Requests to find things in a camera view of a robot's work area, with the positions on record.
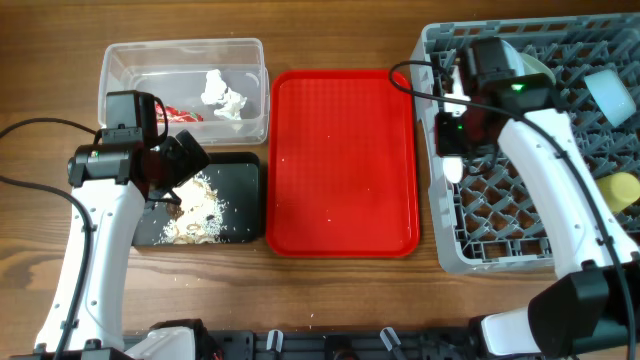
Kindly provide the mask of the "white plastic spoon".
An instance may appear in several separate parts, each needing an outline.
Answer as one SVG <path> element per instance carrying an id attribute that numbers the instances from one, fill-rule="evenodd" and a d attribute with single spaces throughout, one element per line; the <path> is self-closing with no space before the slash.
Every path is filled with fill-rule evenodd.
<path id="1" fill-rule="evenodd" d="M 443 157 L 443 174 L 452 184 L 459 183 L 464 175 L 464 162 L 461 157 Z"/>

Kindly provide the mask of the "red snack wrapper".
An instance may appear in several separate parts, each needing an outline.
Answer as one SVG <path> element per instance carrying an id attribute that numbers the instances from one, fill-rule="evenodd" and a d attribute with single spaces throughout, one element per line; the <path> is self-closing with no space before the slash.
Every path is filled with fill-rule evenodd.
<path id="1" fill-rule="evenodd" d="M 165 106 L 164 108 L 157 106 L 157 110 L 159 122 L 196 123 L 204 121 L 204 118 L 195 112 L 183 111 L 171 106 Z"/>

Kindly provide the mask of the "food scraps rice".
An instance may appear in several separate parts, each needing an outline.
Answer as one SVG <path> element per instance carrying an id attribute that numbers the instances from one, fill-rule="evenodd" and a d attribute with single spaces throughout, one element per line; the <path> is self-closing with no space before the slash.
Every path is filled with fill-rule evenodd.
<path id="1" fill-rule="evenodd" d="M 222 242 L 227 229 L 223 215 L 227 202 L 211 187 L 211 177 L 203 171 L 174 189 L 180 205 L 167 204 L 168 222 L 160 232 L 157 244 L 188 245 Z"/>

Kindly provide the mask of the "light green bowl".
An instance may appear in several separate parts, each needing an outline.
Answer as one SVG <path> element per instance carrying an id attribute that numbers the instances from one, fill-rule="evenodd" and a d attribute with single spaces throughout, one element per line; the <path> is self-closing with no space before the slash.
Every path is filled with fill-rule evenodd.
<path id="1" fill-rule="evenodd" d="M 544 74 L 553 85 L 556 84 L 556 77 L 548 66 L 526 53 L 520 53 L 520 57 L 525 75 Z"/>

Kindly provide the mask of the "white napkin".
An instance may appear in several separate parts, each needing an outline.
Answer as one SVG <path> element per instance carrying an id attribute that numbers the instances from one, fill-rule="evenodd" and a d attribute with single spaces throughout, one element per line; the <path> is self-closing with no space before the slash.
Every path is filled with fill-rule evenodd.
<path id="1" fill-rule="evenodd" d="M 214 115 L 226 120 L 241 120 L 241 110 L 247 98 L 233 90 L 223 79 L 219 69 L 210 70 L 205 75 L 205 88 L 201 101 L 214 106 Z"/>

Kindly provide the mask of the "light blue bowl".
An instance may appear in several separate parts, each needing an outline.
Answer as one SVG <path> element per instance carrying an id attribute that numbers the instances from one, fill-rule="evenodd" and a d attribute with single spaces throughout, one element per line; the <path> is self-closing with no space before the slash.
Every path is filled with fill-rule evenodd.
<path id="1" fill-rule="evenodd" d="M 584 81 L 596 105 L 613 127 L 620 126 L 636 112 L 635 101 L 613 70 L 587 75 Z"/>

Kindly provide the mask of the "yellow plastic cup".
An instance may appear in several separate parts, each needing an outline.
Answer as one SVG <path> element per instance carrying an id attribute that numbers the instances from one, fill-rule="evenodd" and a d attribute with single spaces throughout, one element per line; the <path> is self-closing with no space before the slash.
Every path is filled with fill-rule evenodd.
<path id="1" fill-rule="evenodd" d="M 639 199 L 639 179 L 627 172 L 618 172 L 596 180 L 609 210 L 613 214 L 622 212 Z"/>

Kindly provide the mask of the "white plastic fork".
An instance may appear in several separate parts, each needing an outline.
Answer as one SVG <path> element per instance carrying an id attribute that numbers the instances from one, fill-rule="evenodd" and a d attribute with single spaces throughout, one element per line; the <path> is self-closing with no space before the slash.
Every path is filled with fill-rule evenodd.
<path id="1" fill-rule="evenodd" d="M 451 78 L 452 78 L 452 80 L 450 81 L 451 89 L 445 92 L 444 97 L 447 99 L 470 102 L 471 98 L 467 96 L 464 92 L 463 82 L 461 80 L 459 67 L 457 65 L 453 65 L 451 67 Z M 461 117 L 463 113 L 467 110 L 467 107 L 465 105 L 454 104 L 449 102 L 446 102 L 443 105 L 443 107 L 446 113 L 450 113 L 454 117 Z"/>

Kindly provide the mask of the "light blue plate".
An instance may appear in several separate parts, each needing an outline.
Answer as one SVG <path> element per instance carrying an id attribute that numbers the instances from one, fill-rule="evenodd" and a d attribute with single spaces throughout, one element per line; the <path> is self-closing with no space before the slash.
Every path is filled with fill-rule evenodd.
<path id="1" fill-rule="evenodd" d="M 507 41 L 501 41 L 503 51 L 510 69 L 515 72 L 516 76 L 524 76 L 525 69 L 523 59 L 520 53 Z"/>

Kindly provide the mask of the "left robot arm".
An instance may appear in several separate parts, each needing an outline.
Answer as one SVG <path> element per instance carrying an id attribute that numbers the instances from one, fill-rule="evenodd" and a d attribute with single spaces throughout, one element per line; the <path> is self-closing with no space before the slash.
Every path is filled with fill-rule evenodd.
<path id="1" fill-rule="evenodd" d="M 54 300 L 34 344 L 52 359 L 89 343 L 124 347 L 122 306 L 130 247 L 148 202 L 158 201 L 209 163 L 186 130 L 165 140 L 135 129 L 105 130 L 69 161 L 72 218 Z"/>

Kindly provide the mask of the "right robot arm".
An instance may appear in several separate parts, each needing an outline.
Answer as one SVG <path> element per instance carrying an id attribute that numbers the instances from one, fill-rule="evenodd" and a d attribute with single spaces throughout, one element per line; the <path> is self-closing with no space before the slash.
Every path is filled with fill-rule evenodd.
<path id="1" fill-rule="evenodd" d="M 557 280 L 519 309 L 486 315 L 479 337 L 496 357 L 560 358 L 639 340 L 639 247 L 607 206 L 583 160 L 566 105 L 542 74 L 481 87 L 444 79 L 436 148 L 474 156 L 493 144 L 515 167 L 543 224 Z"/>

